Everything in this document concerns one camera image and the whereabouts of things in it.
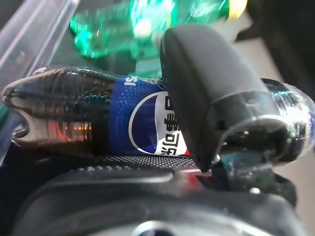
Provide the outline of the black five-finger right hand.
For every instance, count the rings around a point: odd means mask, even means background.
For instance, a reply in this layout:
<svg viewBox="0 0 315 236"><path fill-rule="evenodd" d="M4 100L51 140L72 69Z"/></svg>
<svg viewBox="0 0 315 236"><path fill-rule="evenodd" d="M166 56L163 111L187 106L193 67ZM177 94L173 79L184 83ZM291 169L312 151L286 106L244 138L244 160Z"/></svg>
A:
<svg viewBox="0 0 315 236"><path fill-rule="evenodd" d="M260 78L214 30L168 29L161 78L47 66L10 83L21 147L101 159L21 207L15 236L307 236L273 167L315 144L315 104Z"/></svg>

